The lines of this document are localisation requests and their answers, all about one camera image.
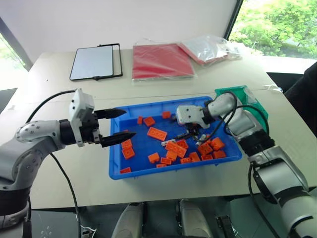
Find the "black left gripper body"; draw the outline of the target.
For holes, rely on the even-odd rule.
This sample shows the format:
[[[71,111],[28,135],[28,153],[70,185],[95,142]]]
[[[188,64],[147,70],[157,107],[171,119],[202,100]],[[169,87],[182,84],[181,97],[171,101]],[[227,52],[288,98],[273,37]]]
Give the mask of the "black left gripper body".
[[[102,135],[99,131],[98,119],[101,117],[100,111],[95,111],[93,113],[88,113],[84,116],[82,121],[82,126],[80,127],[80,133],[84,143],[95,143],[101,144]]]

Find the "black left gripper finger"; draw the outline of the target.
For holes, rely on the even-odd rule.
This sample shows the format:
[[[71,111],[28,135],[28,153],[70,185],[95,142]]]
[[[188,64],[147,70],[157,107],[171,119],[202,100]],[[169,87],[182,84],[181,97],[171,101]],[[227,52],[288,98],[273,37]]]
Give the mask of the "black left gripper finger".
[[[102,137],[100,139],[100,144],[103,148],[120,144],[128,139],[131,139],[135,134],[136,132],[130,132],[130,131],[118,132],[111,136]]]
[[[98,119],[112,119],[126,114],[126,111],[118,108],[103,109],[95,111]]]

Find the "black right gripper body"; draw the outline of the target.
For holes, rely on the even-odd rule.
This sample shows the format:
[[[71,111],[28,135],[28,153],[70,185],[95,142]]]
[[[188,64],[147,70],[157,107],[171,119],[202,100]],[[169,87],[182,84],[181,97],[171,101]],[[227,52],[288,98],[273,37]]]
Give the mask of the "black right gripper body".
[[[187,135],[200,135],[202,127],[197,123],[186,123],[186,134]]]

